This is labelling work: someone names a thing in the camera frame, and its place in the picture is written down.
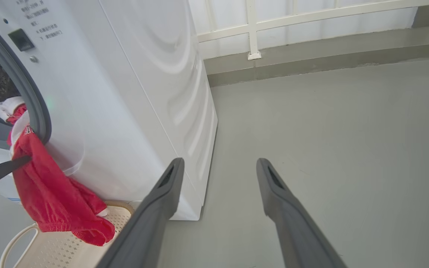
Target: white metal railing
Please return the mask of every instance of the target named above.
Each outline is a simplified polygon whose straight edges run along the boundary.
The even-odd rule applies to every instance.
[[[257,32],[264,29],[273,29],[304,22],[314,22],[316,20],[331,19],[333,17],[344,17],[371,12],[429,5],[429,0],[391,0],[348,7],[339,7],[339,0],[334,0],[333,9],[298,14],[297,2],[298,0],[293,0],[293,15],[257,22],[255,0],[246,0],[247,24],[225,29],[216,29],[216,22],[214,20],[213,10],[211,8],[211,2],[210,0],[205,0],[211,32],[199,34],[198,41],[205,42],[238,34],[249,34],[250,52],[248,60],[253,60],[259,59],[261,57],[261,53],[259,53],[257,49]]]

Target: horizontal rail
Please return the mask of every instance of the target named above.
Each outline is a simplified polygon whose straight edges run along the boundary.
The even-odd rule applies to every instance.
[[[328,10],[320,10],[312,13],[303,13],[287,17],[278,17],[272,20],[257,22],[256,31],[262,31],[264,29],[273,29],[277,27],[283,27],[304,22],[314,22],[317,20],[332,19],[334,17],[352,16],[358,14],[404,9],[409,7],[419,7],[426,5],[429,5],[429,0],[392,0],[385,2],[362,4],[357,6],[339,7]],[[248,32],[249,27],[247,24],[245,24],[241,26],[218,29],[216,31],[199,34],[198,41],[205,42],[238,34],[246,34]]]

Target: beige plastic basket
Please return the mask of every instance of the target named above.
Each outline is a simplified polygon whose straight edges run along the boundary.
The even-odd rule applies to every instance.
[[[107,206],[109,215],[105,218],[115,226],[115,236],[131,217],[131,211],[124,207]],[[5,268],[7,256],[16,242],[27,232],[36,234],[27,246],[14,268],[94,268],[114,239],[104,246],[94,246],[83,242],[71,232],[43,233],[37,224],[20,231],[6,246],[0,259],[0,268]]]

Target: washing machine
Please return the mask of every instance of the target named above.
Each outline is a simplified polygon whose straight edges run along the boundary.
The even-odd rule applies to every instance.
[[[0,0],[0,68],[0,101],[24,98],[66,175],[140,202],[183,157],[172,219],[199,219],[217,116],[187,0]],[[0,163],[10,129],[0,120]],[[19,200],[10,175],[0,194]]]

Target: basket handle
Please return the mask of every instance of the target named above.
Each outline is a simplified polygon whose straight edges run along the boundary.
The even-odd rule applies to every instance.
[[[26,252],[28,251],[29,247],[32,245],[32,243],[34,242],[34,239],[36,239],[37,234],[39,234],[39,228],[37,227],[37,224],[31,224],[28,227],[22,229],[22,231],[20,231],[16,236],[14,236],[11,241],[7,244],[6,248],[3,251],[3,255],[1,255],[1,259],[0,259],[0,268],[5,268],[6,265],[6,260],[7,260],[7,256],[9,255],[12,247],[14,246],[14,244],[16,244],[16,242],[27,232],[31,231],[31,230],[36,230],[36,234],[34,234],[34,237],[31,239],[31,242],[29,242],[29,245],[27,246],[27,248],[25,249],[25,251],[22,253],[21,257],[19,257],[19,260],[17,261],[17,263],[14,266],[17,266],[19,261],[21,261],[22,257],[24,256],[24,254],[26,254]]]

